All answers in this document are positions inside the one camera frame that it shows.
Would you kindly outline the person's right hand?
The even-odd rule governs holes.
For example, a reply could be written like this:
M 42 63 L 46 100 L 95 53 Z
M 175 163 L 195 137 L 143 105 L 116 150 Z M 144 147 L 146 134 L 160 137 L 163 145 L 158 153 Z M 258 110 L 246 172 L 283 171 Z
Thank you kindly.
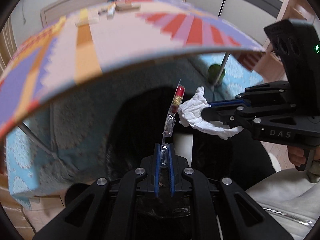
M 304 165 L 306 163 L 306 157 L 304 156 L 304 151 L 301 148 L 293 147 L 293 146 L 287 146 L 288 151 L 288 158 L 290 163 L 292 163 L 295 166 L 300 167 L 300 165 Z M 320 150 L 319 147 L 316 148 L 316 152 L 313 156 L 313 162 L 319 165 L 319 154 Z

